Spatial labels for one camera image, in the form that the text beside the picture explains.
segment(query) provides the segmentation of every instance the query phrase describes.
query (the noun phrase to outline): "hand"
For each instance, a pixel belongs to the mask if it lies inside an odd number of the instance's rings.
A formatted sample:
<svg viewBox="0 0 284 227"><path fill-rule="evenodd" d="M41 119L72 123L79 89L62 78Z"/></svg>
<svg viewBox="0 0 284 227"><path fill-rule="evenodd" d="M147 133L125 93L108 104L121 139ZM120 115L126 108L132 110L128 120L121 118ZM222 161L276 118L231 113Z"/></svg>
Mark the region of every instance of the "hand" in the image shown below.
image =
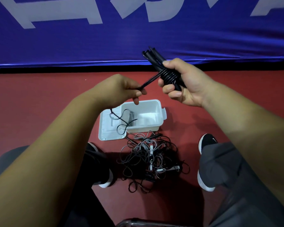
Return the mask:
<svg viewBox="0 0 284 227"><path fill-rule="evenodd" d="M96 99L101 110L104 110L118 107L131 98L138 105L139 96L147 94L145 89L142 91L135 90L140 86L135 80L116 74L103 80L84 94L89 94Z"/></svg>
<svg viewBox="0 0 284 227"><path fill-rule="evenodd" d="M163 93L168 94L171 99L178 100L186 105L202 107L204 98L215 81L200 69L179 58L172 61L164 61L163 65L180 72L187 87L184 88L181 86L182 92L175 91L175 86L173 84L164 86L163 80L159 79L158 84L160 87L163 87Z"/></svg>

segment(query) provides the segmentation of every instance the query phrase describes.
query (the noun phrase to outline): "red court surface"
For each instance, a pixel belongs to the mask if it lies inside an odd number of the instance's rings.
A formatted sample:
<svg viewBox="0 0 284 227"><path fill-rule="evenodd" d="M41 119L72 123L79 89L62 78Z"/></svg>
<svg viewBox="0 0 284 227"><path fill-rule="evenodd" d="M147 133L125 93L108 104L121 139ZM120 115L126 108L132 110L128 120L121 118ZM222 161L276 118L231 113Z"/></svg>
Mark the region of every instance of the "red court surface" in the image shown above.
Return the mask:
<svg viewBox="0 0 284 227"><path fill-rule="evenodd" d="M0 155L29 145L46 129L77 95L114 73L0 74ZM122 73L141 84L155 73ZM266 109L284 118L284 71L215 71L208 74ZM210 115L202 108L187 107L162 94L157 82L147 88L140 100L158 99L167 109L161 132L170 137L180 159L190 166L189 175L174 183L160 185L150 194L129 193L128 181L118 180L112 187L93 189L115 223L126 218L171 221L195 226L208 225L218 208L224 190L201 191L197 182L197 144L204 133L219 142L227 141ZM100 141L99 120L90 141L104 152L119 152L126 140Z"/></svg>

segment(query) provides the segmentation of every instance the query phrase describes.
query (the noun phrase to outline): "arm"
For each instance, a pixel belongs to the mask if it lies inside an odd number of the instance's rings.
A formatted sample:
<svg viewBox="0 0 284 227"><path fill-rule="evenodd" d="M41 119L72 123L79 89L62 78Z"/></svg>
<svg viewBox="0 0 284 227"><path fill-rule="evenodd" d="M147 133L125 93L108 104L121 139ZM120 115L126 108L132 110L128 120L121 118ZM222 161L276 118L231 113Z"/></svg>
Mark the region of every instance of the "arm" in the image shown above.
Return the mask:
<svg viewBox="0 0 284 227"><path fill-rule="evenodd" d="M0 175L0 226L57 226L98 115L130 98L138 104L139 86L114 75L71 101Z"/></svg>
<svg viewBox="0 0 284 227"><path fill-rule="evenodd" d="M207 110L257 176L284 205L284 119L180 59L164 65L181 73L187 89L178 92L173 85L166 85L163 92L184 104Z"/></svg>

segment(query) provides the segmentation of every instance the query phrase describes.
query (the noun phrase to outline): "forearm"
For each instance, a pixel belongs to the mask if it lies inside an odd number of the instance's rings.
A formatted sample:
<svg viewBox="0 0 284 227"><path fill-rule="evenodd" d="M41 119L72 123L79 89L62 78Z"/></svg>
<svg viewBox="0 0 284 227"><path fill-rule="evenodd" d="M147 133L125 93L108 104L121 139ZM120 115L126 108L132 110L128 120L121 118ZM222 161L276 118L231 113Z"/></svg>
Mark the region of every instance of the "forearm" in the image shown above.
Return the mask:
<svg viewBox="0 0 284 227"><path fill-rule="evenodd" d="M284 204L284 119L214 83L203 107Z"/></svg>
<svg viewBox="0 0 284 227"><path fill-rule="evenodd" d="M77 97L1 174L0 226L57 225L99 113L90 97Z"/></svg>

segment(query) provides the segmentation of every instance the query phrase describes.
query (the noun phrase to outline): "white plastic box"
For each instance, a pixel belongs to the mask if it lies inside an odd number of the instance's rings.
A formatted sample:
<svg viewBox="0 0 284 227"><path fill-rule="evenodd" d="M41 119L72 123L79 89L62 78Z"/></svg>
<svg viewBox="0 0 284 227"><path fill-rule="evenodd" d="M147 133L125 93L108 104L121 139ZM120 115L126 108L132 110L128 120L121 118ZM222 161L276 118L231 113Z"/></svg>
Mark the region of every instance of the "white plastic box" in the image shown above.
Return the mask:
<svg viewBox="0 0 284 227"><path fill-rule="evenodd" d="M133 112L134 118L130 118L130 111ZM161 103L157 99L140 101L139 105L135 105L134 102L126 102L119 107L113 108L113 112L119 117L123 113L122 119L126 122L129 122L129 119L137 119L126 128L127 133L157 131L163 124L163 120L167 118L165 108L161 107ZM111 115L109 109L101 112L98 135L100 140L124 139L126 136L124 129L125 123L117 119L115 115Z"/></svg>

